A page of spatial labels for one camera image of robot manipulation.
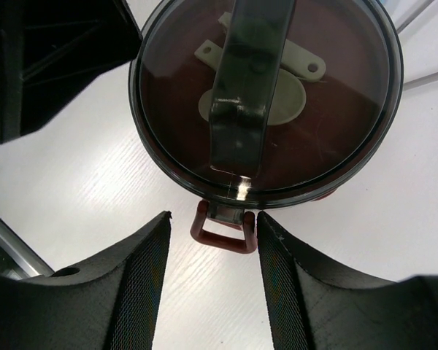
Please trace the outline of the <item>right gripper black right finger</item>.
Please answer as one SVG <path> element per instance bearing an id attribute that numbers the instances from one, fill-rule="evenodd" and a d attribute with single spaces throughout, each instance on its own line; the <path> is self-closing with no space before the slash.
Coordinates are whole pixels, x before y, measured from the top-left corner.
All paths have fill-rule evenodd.
<path id="1" fill-rule="evenodd" d="M 438 276 L 394 282 L 362 273 L 265 212 L 257 232 L 276 349 L 438 349 Z"/>

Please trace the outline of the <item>long metal tongs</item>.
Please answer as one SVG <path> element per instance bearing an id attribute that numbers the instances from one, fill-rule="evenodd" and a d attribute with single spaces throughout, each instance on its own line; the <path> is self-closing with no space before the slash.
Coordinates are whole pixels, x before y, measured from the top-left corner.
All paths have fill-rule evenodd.
<path id="1" fill-rule="evenodd" d="M 438 1 L 416 1 L 397 31 L 404 53 L 404 90 L 438 82 Z"/>

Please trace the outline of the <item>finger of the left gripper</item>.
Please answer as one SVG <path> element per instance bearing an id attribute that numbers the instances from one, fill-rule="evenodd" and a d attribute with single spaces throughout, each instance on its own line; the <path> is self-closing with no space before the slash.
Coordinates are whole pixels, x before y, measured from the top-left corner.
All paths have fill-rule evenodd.
<path id="1" fill-rule="evenodd" d="M 141 43 L 126 1 L 0 1 L 0 144 L 48 124 Z"/>

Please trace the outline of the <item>grey lid with handle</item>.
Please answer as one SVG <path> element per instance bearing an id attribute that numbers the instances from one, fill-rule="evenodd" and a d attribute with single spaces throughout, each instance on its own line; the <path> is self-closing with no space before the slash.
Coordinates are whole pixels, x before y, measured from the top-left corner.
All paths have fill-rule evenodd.
<path id="1" fill-rule="evenodd" d="M 335 192 L 358 173 L 385 138 L 396 115 L 404 78 L 402 48 L 381 1 L 357 1 L 369 11 L 386 41 L 388 91 L 374 128 L 345 160 L 344 171 L 332 170 L 308 190 L 257 193 L 252 185 L 263 165 L 269 112 L 281 58 L 298 1 L 230 1 L 219 17 L 226 39 L 212 87 L 199 102 L 210 127 L 210 168 L 237 179 L 221 192 L 203 192 L 184 182 L 161 159 L 142 122 L 140 68 L 146 46 L 160 25 L 187 1 L 162 1 L 142 28 L 142 46 L 129 70 L 129 100 L 139 137 L 155 164 L 174 182 L 200 197 L 190 234 L 200 244 L 250 254 L 258 246 L 256 211 L 317 201 Z"/>

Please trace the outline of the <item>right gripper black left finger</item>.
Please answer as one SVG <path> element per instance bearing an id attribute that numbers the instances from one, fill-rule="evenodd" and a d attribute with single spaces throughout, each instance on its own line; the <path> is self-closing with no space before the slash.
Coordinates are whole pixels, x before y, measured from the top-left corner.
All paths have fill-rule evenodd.
<path id="1" fill-rule="evenodd" d="M 51 276 L 0 275 L 0 349 L 151 349 L 171 237 L 162 211 Z"/>

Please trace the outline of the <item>red lid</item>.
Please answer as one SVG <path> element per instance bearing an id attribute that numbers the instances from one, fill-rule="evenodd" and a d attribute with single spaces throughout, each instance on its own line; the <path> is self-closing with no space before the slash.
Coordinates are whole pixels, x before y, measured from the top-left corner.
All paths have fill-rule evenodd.
<path id="1" fill-rule="evenodd" d="M 140 68 L 142 122 L 166 166 L 199 190 L 219 193 L 237 179 L 210 168 L 210 127 L 199 102 L 215 73 L 194 52 L 226 39 L 219 17 L 230 1 L 187 1 L 160 25 Z M 380 117 L 388 91 L 386 41 L 369 11 L 357 1 L 298 1 L 290 42 L 322 58 L 317 82 L 298 77 L 307 94 L 293 121 L 269 126 L 263 165 L 252 179 L 257 193 L 308 190 L 366 139 Z"/>

